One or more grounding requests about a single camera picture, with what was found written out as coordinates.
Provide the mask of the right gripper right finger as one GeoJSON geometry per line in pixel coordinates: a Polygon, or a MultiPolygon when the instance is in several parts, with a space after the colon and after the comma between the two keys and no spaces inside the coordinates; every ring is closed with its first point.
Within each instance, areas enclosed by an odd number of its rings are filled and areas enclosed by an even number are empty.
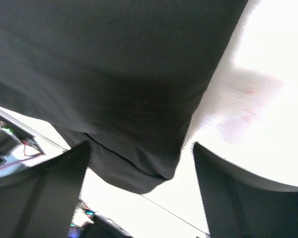
{"type": "Polygon", "coordinates": [[[212,238],[298,238],[298,187],[260,177],[196,143],[200,193],[212,238]]]}

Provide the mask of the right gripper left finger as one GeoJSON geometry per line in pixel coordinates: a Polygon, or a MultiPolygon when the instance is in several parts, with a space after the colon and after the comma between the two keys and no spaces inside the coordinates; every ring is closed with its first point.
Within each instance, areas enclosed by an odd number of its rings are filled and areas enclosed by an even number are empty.
{"type": "Polygon", "coordinates": [[[0,238],[67,237],[90,153],[86,141],[0,178],[0,238]]]}

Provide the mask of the black trousers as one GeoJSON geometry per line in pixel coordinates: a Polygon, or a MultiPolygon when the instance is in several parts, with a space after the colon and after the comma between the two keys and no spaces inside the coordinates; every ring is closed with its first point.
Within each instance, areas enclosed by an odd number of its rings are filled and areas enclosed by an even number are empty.
{"type": "Polygon", "coordinates": [[[0,0],[0,107],[50,123],[144,194],[173,178],[244,0],[0,0]]]}

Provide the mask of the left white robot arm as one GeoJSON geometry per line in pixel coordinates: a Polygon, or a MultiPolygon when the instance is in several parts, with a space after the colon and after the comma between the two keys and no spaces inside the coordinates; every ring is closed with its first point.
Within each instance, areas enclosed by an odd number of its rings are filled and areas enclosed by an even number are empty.
{"type": "Polygon", "coordinates": [[[83,200],[79,199],[68,231],[68,238],[132,238],[133,236],[112,219],[93,211],[83,200]],[[75,217],[87,218],[81,225],[75,217]]]}

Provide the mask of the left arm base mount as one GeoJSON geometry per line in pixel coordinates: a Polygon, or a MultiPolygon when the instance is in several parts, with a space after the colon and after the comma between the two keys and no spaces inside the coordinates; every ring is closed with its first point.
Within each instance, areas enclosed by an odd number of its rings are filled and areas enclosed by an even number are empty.
{"type": "Polygon", "coordinates": [[[0,107],[0,180],[30,172],[69,149],[48,122],[0,107]]]}

